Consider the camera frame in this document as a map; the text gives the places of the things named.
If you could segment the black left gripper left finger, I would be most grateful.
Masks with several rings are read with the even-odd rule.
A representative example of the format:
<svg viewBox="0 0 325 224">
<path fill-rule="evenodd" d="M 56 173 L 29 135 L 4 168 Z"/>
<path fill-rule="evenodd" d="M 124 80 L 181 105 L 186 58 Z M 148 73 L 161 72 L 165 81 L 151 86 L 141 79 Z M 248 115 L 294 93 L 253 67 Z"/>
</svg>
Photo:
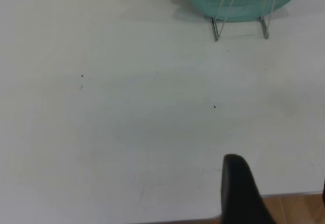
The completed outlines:
<svg viewBox="0 0 325 224">
<path fill-rule="evenodd" d="M 224 156 L 220 194 L 221 223 L 275 223 L 242 156 Z"/>
</svg>

